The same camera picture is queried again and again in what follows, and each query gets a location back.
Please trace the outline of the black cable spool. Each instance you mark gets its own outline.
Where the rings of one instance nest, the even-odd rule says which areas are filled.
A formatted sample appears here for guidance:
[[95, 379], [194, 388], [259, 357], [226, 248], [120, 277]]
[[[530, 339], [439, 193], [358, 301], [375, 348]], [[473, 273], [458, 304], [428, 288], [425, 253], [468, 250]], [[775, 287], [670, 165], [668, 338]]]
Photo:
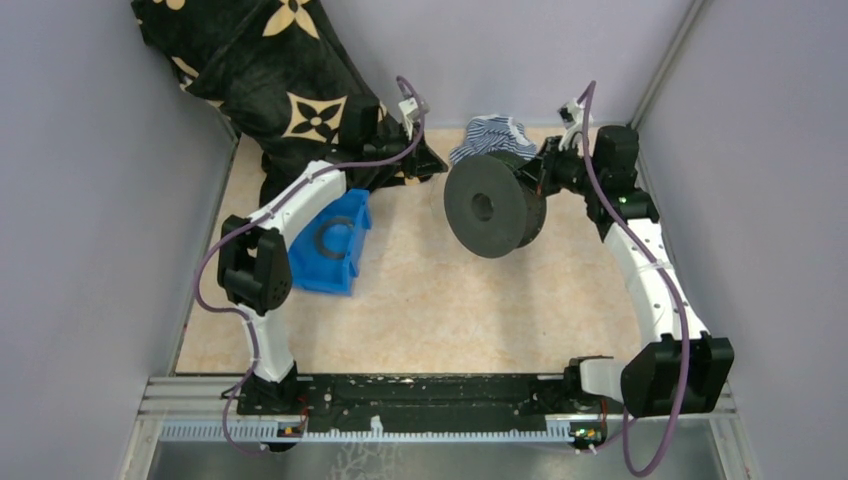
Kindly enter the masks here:
[[533, 242], [547, 215], [546, 198], [519, 179], [528, 163], [506, 151], [460, 160], [447, 176], [443, 203], [453, 235], [470, 252], [500, 258]]

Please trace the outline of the blue plastic bin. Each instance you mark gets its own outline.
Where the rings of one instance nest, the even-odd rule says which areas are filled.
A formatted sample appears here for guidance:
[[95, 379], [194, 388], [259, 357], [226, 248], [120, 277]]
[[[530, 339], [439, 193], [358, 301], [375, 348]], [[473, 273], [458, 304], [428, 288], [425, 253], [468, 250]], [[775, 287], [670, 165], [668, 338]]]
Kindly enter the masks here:
[[372, 228], [370, 192], [352, 189], [311, 220], [288, 249], [300, 290], [350, 296]]

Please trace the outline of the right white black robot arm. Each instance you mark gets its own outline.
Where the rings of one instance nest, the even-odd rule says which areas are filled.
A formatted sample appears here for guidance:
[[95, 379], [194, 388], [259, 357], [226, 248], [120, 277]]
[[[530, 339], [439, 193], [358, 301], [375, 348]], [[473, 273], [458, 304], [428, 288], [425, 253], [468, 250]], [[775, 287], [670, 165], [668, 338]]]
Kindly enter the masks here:
[[618, 264], [641, 335], [641, 350], [629, 361], [578, 357], [566, 368], [563, 398], [576, 412], [590, 411], [602, 397], [636, 418], [671, 413], [676, 397], [683, 414], [713, 411], [735, 352], [726, 337], [712, 335], [688, 302], [665, 250], [660, 216], [639, 187], [637, 131], [620, 125], [597, 132], [588, 159], [580, 137], [551, 136], [522, 168], [540, 197], [562, 190], [581, 196], [602, 244]]

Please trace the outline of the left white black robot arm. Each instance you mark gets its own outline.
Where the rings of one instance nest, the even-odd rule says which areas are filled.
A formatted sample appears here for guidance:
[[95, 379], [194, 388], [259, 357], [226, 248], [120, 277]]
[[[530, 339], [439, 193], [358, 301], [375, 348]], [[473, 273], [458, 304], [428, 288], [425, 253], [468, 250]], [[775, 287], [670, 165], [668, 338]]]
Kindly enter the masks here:
[[247, 218], [228, 218], [220, 240], [204, 256], [203, 265], [213, 255], [218, 257], [218, 284], [231, 303], [225, 310], [241, 317], [252, 354], [247, 372], [231, 390], [233, 395], [250, 385], [277, 414], [297, 406], [296, 362], [281, 317], [281, 307], [294, 284], [290, 244], [348, 192], [348, 170], [417, 163], [429, 108], [414, 92], [405, 94], [399, 108], [402, 135], [383, 149], [370, 143], [363, 144], [358, 153], [347, 147], [329, 147], [323, 158], [310, 161], [294, 183], [267, 205]]

